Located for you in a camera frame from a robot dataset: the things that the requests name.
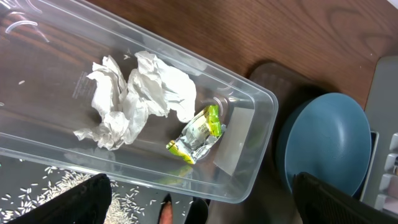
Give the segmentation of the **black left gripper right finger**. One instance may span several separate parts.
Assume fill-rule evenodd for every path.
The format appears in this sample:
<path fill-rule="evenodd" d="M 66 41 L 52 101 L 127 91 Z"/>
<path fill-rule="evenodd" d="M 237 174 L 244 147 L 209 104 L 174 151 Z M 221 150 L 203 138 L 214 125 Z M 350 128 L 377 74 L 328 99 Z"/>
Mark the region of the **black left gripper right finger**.
<path fill-rule="evenodd" d="M 301 172 L 294 176 L 292 195 L 304 224 L 397 224 L 397 219 Z"/>

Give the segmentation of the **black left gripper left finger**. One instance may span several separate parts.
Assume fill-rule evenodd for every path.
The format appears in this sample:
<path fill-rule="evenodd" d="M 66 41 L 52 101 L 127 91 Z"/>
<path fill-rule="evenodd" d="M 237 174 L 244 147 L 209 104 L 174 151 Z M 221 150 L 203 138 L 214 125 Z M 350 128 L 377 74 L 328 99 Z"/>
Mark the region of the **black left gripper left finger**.
<path fill-rule="evenodd" d="M 111 201 L 110 179 L 97 174 L 9 224 L 103 224 Z"/>

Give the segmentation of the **pile of white rice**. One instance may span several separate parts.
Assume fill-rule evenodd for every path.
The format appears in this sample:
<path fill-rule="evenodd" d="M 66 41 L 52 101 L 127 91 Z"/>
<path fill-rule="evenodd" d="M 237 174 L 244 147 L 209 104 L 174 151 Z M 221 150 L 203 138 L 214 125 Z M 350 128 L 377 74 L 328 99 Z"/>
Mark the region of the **pile of white rice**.
<path fill-rule="evenodd" d="M 54 166 L 1 166 L 1 223 L 9 223 L 89 179 L 91 175 Z M 160 192 L 110 182 L 112 201 L 106 223 L 156 223 L 165 203 Z"/>

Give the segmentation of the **dark blue plate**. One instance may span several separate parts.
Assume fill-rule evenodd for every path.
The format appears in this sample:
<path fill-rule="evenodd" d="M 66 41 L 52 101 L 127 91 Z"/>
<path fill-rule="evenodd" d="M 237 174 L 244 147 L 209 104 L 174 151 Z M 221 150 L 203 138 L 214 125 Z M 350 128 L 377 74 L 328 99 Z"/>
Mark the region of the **dark blue plate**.
<path fill-rule="evenodd" d="M 275 161 L 283 186 L 307 172 L 353 196 L 363 183 L 372 140 L 362 107 L 342 93 L 327 93 L 301 104 L 282 126 Z"/>

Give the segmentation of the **orange carrot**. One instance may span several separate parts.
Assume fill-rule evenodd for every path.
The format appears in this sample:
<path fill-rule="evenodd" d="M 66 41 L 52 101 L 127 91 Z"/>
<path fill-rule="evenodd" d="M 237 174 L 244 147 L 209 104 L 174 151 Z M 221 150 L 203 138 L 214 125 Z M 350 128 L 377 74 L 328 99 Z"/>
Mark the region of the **orange carrot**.
<path fill-rule="evenodd" d="M 158 224 L 172 224 L 173 223 L 173 210 L 172 203 L 170 201 L 165 202 L 162 206 L 159 215 Z"/>

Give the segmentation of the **white paper tissue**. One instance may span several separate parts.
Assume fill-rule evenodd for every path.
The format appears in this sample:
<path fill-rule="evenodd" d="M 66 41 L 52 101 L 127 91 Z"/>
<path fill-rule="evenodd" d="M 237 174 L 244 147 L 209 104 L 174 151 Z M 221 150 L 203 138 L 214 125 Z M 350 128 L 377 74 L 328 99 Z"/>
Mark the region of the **white paper tissue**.
<path fill-rule="evenodd" d="M 193 80 L 155 54 L 140 51 L 135 57 L 137 68 L 128 78 L 110 55 L 92 65 L 87 76 L 96 82 L 91 105 L 101 123 L 75 131 L 79 140 L 92 139 L 98 147 L 113 151 L 132 144 L 152 114 L 166 117 L 174 110 L 182 123 L 193 119 L 197 97 Z"/>

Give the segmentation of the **green snack wrapper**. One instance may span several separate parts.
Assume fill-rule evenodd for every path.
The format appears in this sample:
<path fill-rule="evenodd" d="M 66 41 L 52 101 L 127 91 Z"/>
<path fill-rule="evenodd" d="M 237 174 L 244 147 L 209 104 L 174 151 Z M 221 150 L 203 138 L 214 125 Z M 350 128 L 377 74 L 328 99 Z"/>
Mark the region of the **green snack wrapper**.
<path fill-rule="evenodd" d="M 176 140 L 171 140 L 167 150 L 188 164 L 196 164 L 205 157 L 226 130 L 219 119 L 219 106 L 209 105 L 193 117 Z"/>

